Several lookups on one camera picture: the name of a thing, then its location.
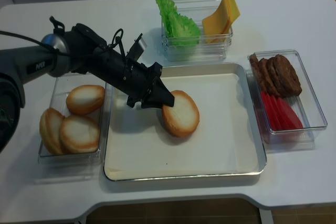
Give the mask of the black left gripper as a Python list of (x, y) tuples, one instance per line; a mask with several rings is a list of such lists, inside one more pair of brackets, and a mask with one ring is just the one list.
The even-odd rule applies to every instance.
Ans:
[(174, 95), (160, 79), (162, 66), (152, 66), (123, 57), (117, 52), (105, 52), (89, 58), (89, 72), (128, 96), (127, 105), (134, 107), (141, 102), (141, 108), (174, 106)]

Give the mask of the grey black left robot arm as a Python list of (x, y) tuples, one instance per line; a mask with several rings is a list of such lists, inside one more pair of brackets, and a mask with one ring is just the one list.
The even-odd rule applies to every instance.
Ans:
[(147, 67), (138, 59), (145, 50), (138, 37), (129, 51), (122, 44), (123, 30), (108, 44), (92, 29), (77, 24), (65, 31), (53, 21), (54, 31), (30, 47), (1, 50), (1, 148), (11, 140), (25, 106), (24, 85), (48, 74), (91, 73), (128, 96), (127, 105), (142, 108), (173, 106), (174, 96), (161, 81), (162, 66)]

